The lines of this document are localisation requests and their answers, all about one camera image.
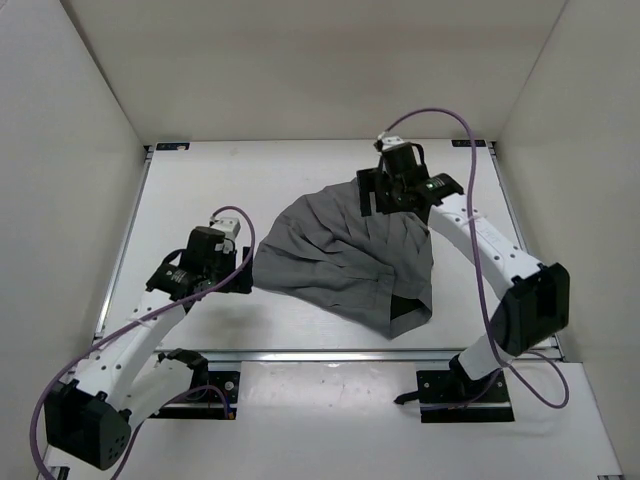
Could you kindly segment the grey pleated skirt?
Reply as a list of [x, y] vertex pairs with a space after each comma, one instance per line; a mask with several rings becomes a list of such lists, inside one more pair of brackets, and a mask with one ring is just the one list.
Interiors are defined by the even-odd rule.
[[260, 242], [256, 287], [397, 338], [433, 315], [432, 237], [411, 213], [364, 217], [354, 181], [305, 194]]

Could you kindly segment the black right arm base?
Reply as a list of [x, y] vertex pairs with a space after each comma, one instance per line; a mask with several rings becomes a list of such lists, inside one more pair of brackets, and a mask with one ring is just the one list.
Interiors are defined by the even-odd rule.
[[504, 372], [465, 386], [449, 370], [419, 370], [417, 387], [394, 399], [419, 403], [422, 423], [510, 423], [515, 421]]

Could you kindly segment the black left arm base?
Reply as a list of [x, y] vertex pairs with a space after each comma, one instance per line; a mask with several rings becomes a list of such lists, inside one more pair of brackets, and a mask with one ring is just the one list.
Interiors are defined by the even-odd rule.
[[154, 419], [225, 420], [237, 417], [241, 373], [239, 370], [212, 370], [201, 354], [184, 349], [159, 353], [157, 363], [176, 361], [191, 372], [188, 390], [178, 400], [162, 407]]

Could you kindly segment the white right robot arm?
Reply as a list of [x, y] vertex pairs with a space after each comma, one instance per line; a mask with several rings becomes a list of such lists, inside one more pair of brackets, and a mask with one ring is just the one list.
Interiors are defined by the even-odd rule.
[[377, 166], [357, 173], [362, 215], [416, 214], [474, 264], [479, 283], [490, 285], [500, 300], [485, 334], [450, 366], [449, 391], [471, 400], [487, 376], [567, 327], [569, 273], [509, 241], [480, 216], [451, 176], [430, 175], [420, 145], [387, 137], [375, 148]]

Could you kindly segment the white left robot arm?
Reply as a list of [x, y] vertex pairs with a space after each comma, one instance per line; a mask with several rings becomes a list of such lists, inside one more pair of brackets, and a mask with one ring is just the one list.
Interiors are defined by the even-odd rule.
[[106, 471], [124, 456], [134, 430], [171, 399], [208, 389], [208, 362], [183, 348], [156, 350], [205, 291], [248, 294], [252, 253], [238, 250], [234, 217], [195, 227], [185, 248], [165, 257], [128, 319], [130, 330], [79, 362], [44, 400], [49, 444]]

